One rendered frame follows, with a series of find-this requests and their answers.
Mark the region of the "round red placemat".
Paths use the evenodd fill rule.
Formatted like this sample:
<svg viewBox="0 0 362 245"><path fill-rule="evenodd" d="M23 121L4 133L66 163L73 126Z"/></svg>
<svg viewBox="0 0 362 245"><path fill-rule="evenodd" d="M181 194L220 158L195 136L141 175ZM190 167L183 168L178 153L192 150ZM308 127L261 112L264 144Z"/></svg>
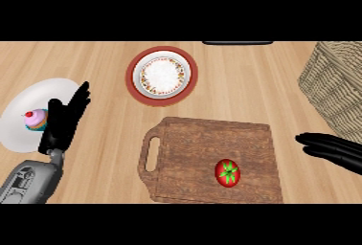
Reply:
<svg viewBox="0 0 362 245"><path fill-rule="evenodd" d="M189 72L187 72L189 77L187 77L187 83L184 85L184 88L175 93L174 96L168 98L155 99L155 98L147 97L135 86L135 66L140 64L146 56L150 56L150 55L159 56L159 52L171 52L184 60L184 63L187 64L187 67L189 67ZM150 47L132 57L127 65L124 80L125 80L125 87L127 87L128 93L137 102L140 102L141 104L147 106L153 106L153 107L174 105L175 103L178 103L180 101L186 99L186 97L190 95L195 89L195 86L196 86L197 66L196 66L195 59L190 56L190 54L177 47L172 47L172 46Z"/></svg>

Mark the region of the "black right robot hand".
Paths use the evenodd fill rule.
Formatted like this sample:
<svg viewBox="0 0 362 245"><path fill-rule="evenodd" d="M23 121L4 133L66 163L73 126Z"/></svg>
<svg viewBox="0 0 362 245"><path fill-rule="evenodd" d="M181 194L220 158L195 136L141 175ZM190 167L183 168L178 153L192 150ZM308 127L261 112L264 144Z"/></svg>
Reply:
<svg viewBox="0 0 362 245"><path fill-rule="evenodd" d="M302 133L295 141L304 145L302 151L336 166L362 175L362 144L322 133Z"/></svg>

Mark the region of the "pink frosted cupcake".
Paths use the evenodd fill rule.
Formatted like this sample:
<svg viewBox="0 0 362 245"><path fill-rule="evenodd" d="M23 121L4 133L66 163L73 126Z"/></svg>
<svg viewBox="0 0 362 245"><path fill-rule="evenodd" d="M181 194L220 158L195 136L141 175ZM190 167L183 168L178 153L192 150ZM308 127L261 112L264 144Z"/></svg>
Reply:
<svg viewBox="0 0 362 245"><path fill-rule="evenodd" d="M31 131L44 131L47 127L48 110L35 109L23 114L25 128Z"/></svg>

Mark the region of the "plain white plate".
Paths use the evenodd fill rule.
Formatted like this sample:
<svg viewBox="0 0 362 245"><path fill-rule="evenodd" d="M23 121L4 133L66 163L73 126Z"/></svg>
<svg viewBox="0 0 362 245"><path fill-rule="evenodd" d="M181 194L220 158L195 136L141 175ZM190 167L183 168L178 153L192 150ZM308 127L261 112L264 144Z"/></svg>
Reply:
<svg viewBox="0 0 362 245"><path fill-rule="evenodd" d="M66 78L48 78L32 84L10 101L0 117L0 143L13 152L38 150L42 132L29 130L29 119L48 109L48 100L67 103L79 86Z"/></svg>

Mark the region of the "wicker basket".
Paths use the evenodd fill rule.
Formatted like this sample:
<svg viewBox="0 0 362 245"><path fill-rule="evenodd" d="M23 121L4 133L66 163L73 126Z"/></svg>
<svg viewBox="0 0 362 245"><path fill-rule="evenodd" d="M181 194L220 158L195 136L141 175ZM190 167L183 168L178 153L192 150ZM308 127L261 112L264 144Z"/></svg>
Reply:
<svg viewBox="0 0 362 245"><path fill-rule="evenodd" d="M299 90L335 134L362 144L362 41L317 41Z"/></svg>

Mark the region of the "red tomato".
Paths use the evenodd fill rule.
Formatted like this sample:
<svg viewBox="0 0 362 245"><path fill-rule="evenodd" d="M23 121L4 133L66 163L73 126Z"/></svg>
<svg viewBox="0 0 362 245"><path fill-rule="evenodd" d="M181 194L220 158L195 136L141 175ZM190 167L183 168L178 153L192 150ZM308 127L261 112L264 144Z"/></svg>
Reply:
<svg viewBox="0 0 362 245"><path fill-rule="evenodd" d="M214 166L215 181L226 187L233 188L240 180L240 168L230 159L221 159Z"/></svg>

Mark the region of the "dark flat appliance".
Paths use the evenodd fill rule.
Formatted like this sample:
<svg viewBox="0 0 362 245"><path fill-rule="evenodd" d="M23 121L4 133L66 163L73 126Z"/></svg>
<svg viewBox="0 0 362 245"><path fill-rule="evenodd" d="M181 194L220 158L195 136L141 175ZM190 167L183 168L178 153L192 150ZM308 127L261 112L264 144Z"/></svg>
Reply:
<svg viewBox="0 0 362 245"><path fill-rule="evenodd" d="M202 41L205 45L220 45L220 46L245 46L245 45L268 45L273 41Z"/></svg>

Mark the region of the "brown wooden cutting board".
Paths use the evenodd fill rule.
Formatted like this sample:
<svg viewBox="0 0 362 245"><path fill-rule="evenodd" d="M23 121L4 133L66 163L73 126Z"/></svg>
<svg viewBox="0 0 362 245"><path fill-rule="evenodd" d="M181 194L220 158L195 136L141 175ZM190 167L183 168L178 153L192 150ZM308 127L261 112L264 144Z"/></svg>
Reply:
<svg viewBox="0 0 362 245"><path fill-rule="evenodd" d="M214 178L214 166L221 159L230 159L240 168L233 188L226 188ZM155 202L279 203L270 126L164 118L143 138L138 176Z"/></svg>

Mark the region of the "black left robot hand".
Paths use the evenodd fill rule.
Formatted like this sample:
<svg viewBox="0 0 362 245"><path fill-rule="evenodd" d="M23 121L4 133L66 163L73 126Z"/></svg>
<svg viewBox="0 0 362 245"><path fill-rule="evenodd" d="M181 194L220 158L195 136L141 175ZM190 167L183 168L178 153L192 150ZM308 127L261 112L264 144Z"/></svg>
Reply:
<svg viewBox="0 0 362 245"><path fill-rule="evenodd" d="M38 152L48 154L50 150L65 151L69 148L84 109L90 103L88 82L78 88L69 103L59 99L48 100L48 118L42 133Z"/></svg>

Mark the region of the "white plate with floral rim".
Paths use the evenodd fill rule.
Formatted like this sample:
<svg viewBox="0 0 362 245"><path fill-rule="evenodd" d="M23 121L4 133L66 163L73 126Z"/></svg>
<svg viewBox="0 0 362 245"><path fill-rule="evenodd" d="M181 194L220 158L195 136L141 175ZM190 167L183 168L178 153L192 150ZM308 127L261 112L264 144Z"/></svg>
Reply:
<svg viewBox="0 0 362 245"><path fill-rule="evenodd" d="M144 55L132 69L132 84L140 94L155 100L174 97L190 81L190 65L172 51Z"/></svg>

